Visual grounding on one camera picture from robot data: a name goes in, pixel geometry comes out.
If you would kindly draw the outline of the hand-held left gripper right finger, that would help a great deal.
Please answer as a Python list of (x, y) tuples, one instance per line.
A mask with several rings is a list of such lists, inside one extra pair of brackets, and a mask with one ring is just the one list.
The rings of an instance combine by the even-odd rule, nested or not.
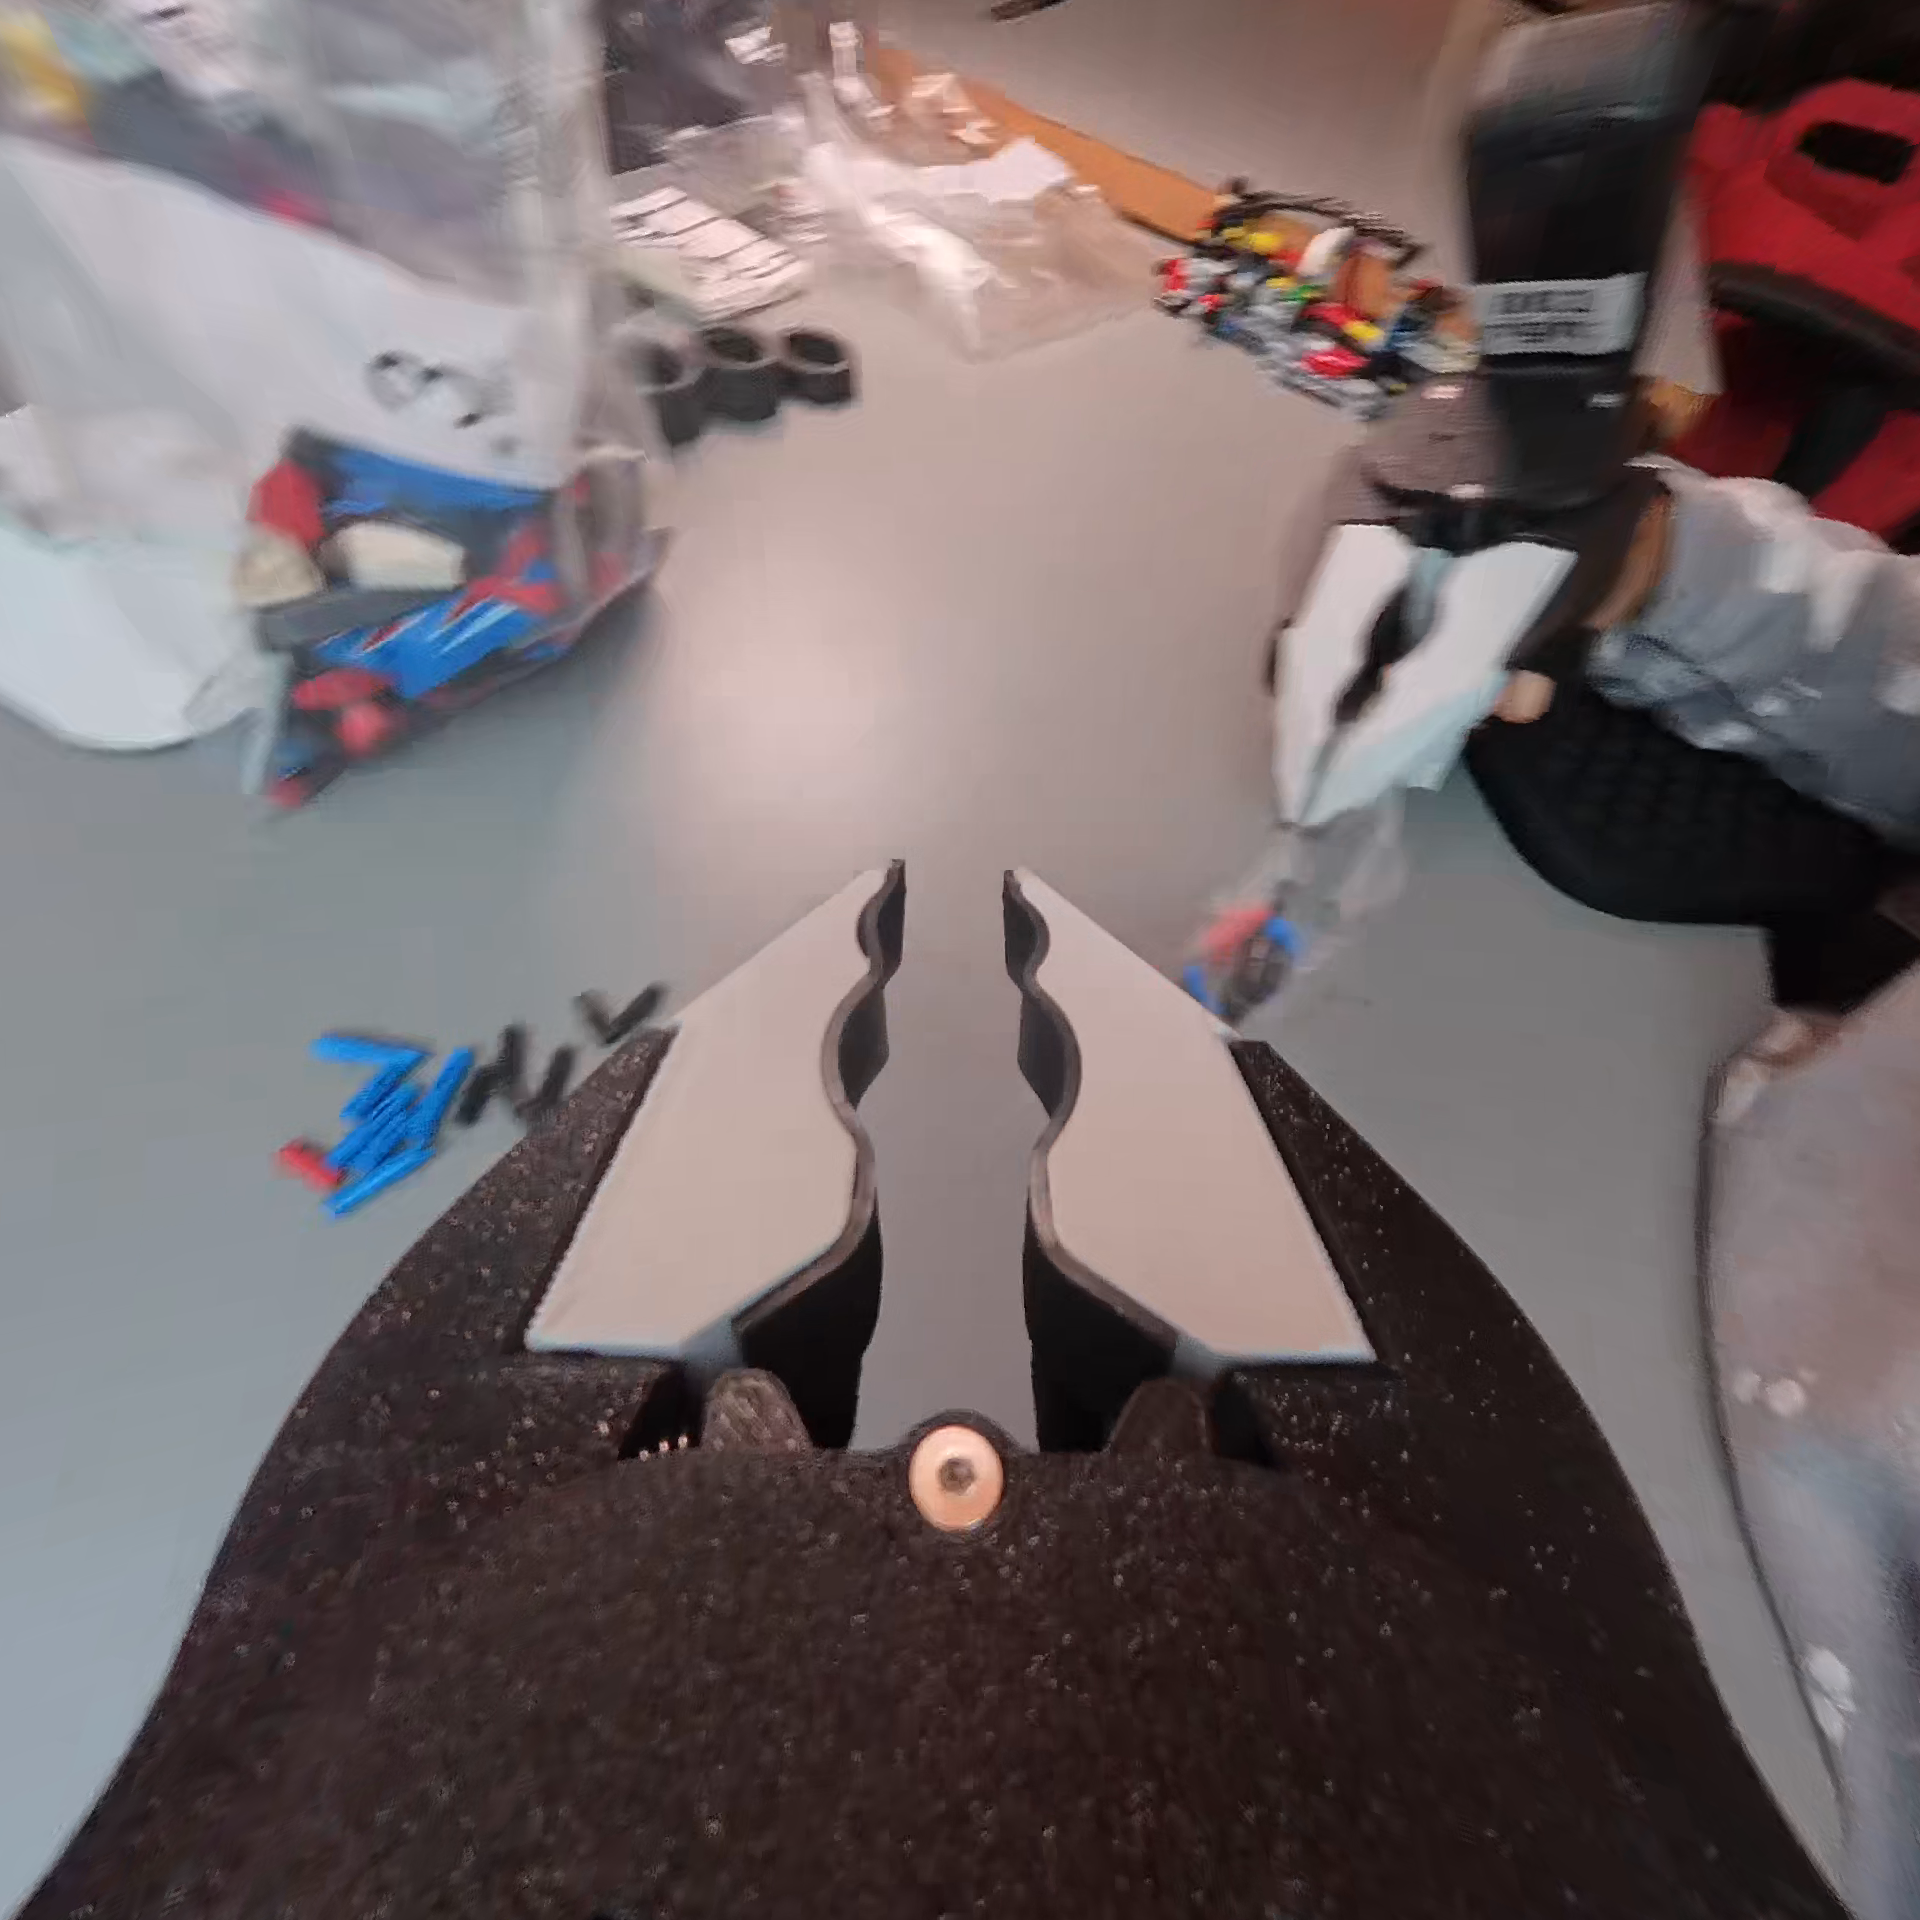
[(1027, 1171), (1024, 1328), (1045, 1451), (1097, 1451), (1155, 1381), (1369, 1370), (1375, 1347), (1231, 1031), (1029, 868), (1001, 883)]

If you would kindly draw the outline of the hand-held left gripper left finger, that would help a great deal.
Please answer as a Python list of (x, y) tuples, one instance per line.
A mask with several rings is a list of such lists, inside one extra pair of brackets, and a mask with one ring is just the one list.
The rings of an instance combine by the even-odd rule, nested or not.
[(527, 1354), (661, 1363), (699, 1400), (753, 1370), (813, 1448), (847, 1448), (883, 1266), (856, 1108), (889, 1061), (903, 932), (894, 860), (683, 1009), (533, 1308)]

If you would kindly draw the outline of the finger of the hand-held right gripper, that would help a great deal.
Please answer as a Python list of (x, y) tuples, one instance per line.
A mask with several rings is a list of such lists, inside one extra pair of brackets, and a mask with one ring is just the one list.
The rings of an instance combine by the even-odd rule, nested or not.
[(1380, 612), (1367, 664), (1335, 708), (1339, 728), (1307, 826), (1392, 784), (1441, 786), (1572, 568), (1561, 545), (1489, 545), (1469, 555), (1413, 545), (1408, 583)]
[(1320, 545), (1278, 647), (1273, 780), (1284, 826), (1307, 826), (1336, 707), (1369, 658), (1373, 627), (1405, 588), (1413, 541), (1389, 524), (1339, 524)]

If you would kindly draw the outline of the small clear plastic bag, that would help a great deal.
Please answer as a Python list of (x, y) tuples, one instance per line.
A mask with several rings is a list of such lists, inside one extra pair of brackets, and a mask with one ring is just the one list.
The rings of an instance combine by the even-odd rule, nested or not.
[(1399, 898), (1405, 800), (1405, 786), (1392, 784), (1317, 826), (1276, 808), (1252, 865), (1208, 900), (1176, 986), (1227, 1029), (1296, 996)]

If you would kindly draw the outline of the pile of small toy pins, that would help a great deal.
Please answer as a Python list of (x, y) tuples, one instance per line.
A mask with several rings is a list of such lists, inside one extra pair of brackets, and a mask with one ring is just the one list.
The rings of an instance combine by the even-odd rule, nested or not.
[(572, 1001), (583, 1043), (534, 1059), (527, 1025), (504, 1025), (492, 1048), (430, 1048), (383, 1034), (329, 1029), (305, 1044), (315, 1066), (351, 1077), (329, 1138), (295, 1136), (273, 1151), (273, 1172), (312, 1194), (326, 1216), (349, 1216), (413, 1180), (451, 1131), (504, 1113), (524, 1135), (559, 1116), (600, 1056), (646, 1034), (668, 1011), (669, 987), (652, 981), (612, 1001), (577, 992)]

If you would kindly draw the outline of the person's right forearm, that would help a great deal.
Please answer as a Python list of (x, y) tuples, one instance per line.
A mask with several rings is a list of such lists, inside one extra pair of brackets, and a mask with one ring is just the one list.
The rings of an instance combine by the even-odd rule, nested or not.
[(1641, 467), (1669, 505), (1663, 561), (1588, 681), (1915, 851), (1917, 557), (1759, 477)]

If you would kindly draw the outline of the grey desk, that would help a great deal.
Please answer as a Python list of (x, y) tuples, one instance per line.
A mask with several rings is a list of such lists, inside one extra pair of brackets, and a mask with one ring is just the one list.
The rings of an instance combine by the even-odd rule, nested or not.
[[(921, 59), (1179, 173), (1331, 195), (1451, 260), (1449, 5), (883, 5)], [(229, 738), (96, 756), (5, 722), (5, 1915), (112, 1776), (297, 1389), (516, 1138), (454, 1130), (326, 1221), (273, 1155), (343, 1105), (329, 1029), (441, 1048), (572, 995), (675, 1005), (904, 865), (891, 1063), (862, 1105), (885, 1293), (859, 1402), (1031, 1437), (1019, 1299), (1039, 1105), (1001, 876), (1156, 969), (1265, 827), (1262, 658), (1345, 424), (1128, 306), (972, 364), (823, 282), (846, 411), (716, 434), (637, 624), (310, 808)], [(1509, 1284), (1588, 1400), (1766, 1787), (1840, 1819), (1696, 1370), (1696, 1147), (1769, 1021), (1764, 945), (1559, 896), (1471, 780), (1408, 804), (1401, 889), (1251, 1026)]]

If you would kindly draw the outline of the person's right hand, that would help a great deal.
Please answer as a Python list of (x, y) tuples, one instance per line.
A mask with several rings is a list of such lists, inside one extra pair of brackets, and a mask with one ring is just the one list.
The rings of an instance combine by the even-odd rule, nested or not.
[(1517, 669), (1505, 679), (1494, 705), (1494, 719), (1523, 728), (1541, 720), (1555, 699), (1561, 681), (1584, 673), (1584, 658), (1597, 635), (1631, 629), (1647, 609), (1667, 575), (1670, 541), (1673, 499), (1657, 487), (1643, 505), (1635, 533), (1627, 539), (1611, 583), (1592, 601), (1591, 611), (1572, 629), (1572, 666), (1547, 666)]

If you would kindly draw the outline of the colourful toy brick assembly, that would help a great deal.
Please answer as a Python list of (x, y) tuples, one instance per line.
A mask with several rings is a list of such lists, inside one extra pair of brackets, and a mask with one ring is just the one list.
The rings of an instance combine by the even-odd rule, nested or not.
[(1481, 360), (1468, 298), (1423, 272), (1425, 253), (1342, 200), (1236, 178), (1190, 243), (1156, 264), (1155, 305), (1246, 353), (1283, 389), (1373, 420)]

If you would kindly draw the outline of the black office chair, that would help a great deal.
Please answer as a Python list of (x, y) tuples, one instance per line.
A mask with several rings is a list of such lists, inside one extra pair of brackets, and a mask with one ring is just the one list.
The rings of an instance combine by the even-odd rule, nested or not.
[(1917, 379), (1915, 324), (1877, 305), (1744, 260), (1715, 260), (1708, 284), (1725, 314), (1836, 345), (1889, 378)]

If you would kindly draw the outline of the brown cardboard strip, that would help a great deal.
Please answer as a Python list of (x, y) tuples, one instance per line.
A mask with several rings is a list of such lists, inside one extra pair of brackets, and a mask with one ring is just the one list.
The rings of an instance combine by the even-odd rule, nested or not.
[(873, 41), (867, 59), (878, 97), (897, 107), (907, 125), (959, 153), (983, 159), (1031, 139), (1119, 219), (1175, 244), (1190, 243), (1213, 216), (1213, 188), (1031, 113), (1001, 89), (925, 67), (885, 41)]

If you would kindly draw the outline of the crumpled clear plastic wrap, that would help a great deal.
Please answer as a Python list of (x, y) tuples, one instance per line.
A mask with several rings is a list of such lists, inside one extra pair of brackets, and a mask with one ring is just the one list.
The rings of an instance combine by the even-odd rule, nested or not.
[(689, 41), (675, 173), (975, 361), (1147, 305), (1151, 249), (1081, 163), (880, 33), (876, 5), (750, 5)]

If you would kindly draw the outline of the large bag of toy bricks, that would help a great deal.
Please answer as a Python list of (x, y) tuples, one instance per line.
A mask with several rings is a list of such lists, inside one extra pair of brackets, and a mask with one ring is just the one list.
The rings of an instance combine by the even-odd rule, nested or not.
[(232, 571), (263, 673), (246, 788), (299, 808), (561, 661), (659, 561), (649, 467), (590, 439), (526, 487), (293, 434)]

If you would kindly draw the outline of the person's grey sweatshirt torso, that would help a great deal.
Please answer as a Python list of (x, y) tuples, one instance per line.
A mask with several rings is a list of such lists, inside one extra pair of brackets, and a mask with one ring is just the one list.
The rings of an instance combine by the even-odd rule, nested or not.
[(1735, 1511), (1840, 1804), (1854, 1915), (1917, 1915), (1917, 978), (1718, 1075), (1700, 1311)]

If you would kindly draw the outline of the white instruction booklet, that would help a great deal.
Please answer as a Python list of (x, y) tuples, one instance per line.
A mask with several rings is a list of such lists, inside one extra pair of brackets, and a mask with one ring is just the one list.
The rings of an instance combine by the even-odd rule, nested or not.
[(760, 316), (809, 291), (809, 266), (675, 185), (649, 185), (609, 210), (614, 272), (628, 293), (703, 327)]

